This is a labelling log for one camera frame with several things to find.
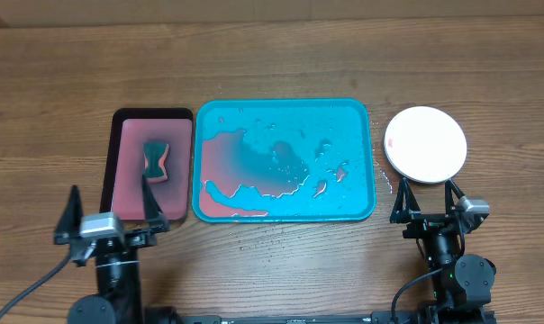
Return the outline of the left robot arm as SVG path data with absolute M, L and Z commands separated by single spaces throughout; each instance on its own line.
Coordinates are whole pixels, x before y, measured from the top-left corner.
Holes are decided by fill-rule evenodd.
M 85 215 L 78 188 L 71 188 L 65 210 L 54 231 L 56 245 L 69 246 L 69 260 L 85 266 L 95 260 L 97 293 L 76 301 L 68 323 L 178 324 L 173 306 L 144 307 L 138 251 L 157 245 L 157 235 L 169 231 L 145 176 L 141 178 L 144 229 L 126 229 L 113 212 Z

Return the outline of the white plate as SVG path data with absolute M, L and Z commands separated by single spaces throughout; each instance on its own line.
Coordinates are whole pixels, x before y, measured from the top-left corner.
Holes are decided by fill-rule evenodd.
M 440 109 L 414 106 L 399 112 L 384 135 L 385 155 L 402 176 L 422 184 L 455 176 L 467 159 L 467 139 L 454 118 Z

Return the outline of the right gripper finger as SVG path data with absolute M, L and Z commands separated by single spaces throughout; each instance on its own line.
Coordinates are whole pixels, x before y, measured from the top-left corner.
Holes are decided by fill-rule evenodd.
M 421 209 L 417 203 L 407 178 L 403 177 L 398 185 L 397 196 L 391 211 L 389 221 L 391 223 L 410 223 L 421 215 Z
M 460 213 L 458 201 L 464 197 L 463 191 L 456 185 L 452 178 L 445 182 L 445 209 L 447 214 Z

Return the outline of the teal plastic tray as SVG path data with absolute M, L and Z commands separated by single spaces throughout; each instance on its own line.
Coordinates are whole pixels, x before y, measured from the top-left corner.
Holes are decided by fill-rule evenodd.
M 350 98 L 206 103 L 192 185 L 206 222 L 363 221 L 376 208 L 367 109 Z

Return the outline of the red and green sponge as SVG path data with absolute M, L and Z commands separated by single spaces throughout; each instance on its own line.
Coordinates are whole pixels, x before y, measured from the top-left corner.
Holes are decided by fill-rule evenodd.
M 166 142 L 151 141 L 143 144 L 143 175 L 150 183 L 161 183 L 168 180 L 165 166 L 168 152 L 169 145 Z

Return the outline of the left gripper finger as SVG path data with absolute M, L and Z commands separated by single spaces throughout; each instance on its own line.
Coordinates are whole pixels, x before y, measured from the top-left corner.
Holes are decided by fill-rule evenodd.
M 76 185 L 70 190 L 67 205 L 54 230 L 54 244 L 69 244 L 72 239 L 79 236 L 79 229 L 84 216 L 80 192 Z
M 157 203 L 145 175 L 141 177 L 142 201 L 145 221 L 154 233 L 169 231 L 169 222 Z

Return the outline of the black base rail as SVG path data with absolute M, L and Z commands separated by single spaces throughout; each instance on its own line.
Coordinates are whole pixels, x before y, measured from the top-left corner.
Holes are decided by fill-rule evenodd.
M 243 317 L 223 318 L 217 315 L 182 316 L 174 307 L 154 307 L 144 311 L 144 322 L 153 324 L 421 324 L 421 323 L 488 323 L 496 324 L 493 311 L 467 314 L 456 318 L 455 314 L 446 314 L 446 318 L 425 319 L 417 311 L 397 311 L 395 319 L 389 310 L 373 311 L 360 315 L 323 315 L 323 316 L 280 316 L 280 317 Z

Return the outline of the black tray with red mat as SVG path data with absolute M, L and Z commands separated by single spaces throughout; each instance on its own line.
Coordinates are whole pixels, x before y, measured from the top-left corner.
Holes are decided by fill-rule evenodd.
M 114 212 L 123 221 L 144 219 L 141 177 L 143 144 L 162 141 L 169 145 L 168 180 L 150 183 L 169 221 L 181 221 L 188 207 L 193 114 L 186 108 L 122 108 L 116 111 L 108 145 L 100 201 L 101 212 Z

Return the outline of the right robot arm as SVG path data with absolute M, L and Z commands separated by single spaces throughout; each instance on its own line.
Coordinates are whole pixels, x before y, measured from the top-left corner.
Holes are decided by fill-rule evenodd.
M 466 252 L 466 235 L 477 230 L 490 213 L 488 202 L 469 197 L 449 179 L 444 183 L 445 211 L 422 212 L 406 178 L 398 185 L 391 211 L 392 223 L 404 224 L 404 239 L 416 241 L 428 272 L 401 287 L 391 301 L 393 323 L 495 323 L 491 302 L 496 266 L 482 256 Z M 416 284 L 431 281 L 434 299 L 402 315 L 400 297 Z

